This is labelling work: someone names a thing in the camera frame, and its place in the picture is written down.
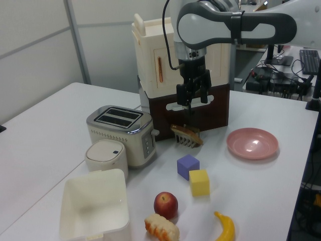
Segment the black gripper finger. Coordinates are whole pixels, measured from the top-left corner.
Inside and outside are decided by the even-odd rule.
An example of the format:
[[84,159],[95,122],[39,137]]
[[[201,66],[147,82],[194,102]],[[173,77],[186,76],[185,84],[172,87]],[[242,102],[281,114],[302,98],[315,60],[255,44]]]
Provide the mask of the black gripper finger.
[[201,98],[201,103],[208,103],[208,91],[211,87],[211,77],[210,77],[210,72],[205,72],[201,76],[201,85],[200,85],[200,98]]
[[177,90],[177,104],[185,107],[188,112],[191,112],[192,96],[191,92],[188,90],[187,84],[178,84],[176,86]]

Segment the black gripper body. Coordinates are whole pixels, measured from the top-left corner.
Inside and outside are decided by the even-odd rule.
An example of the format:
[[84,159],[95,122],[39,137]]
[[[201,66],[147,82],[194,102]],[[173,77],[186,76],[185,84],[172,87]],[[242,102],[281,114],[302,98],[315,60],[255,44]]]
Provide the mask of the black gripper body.
[[205,58],[196,60],[179,59],[179,64],[184,65],[180,68],[180,75],[188,88],[200,88],[200,86],[210,88],[212,86],[210,71],[206,69]]

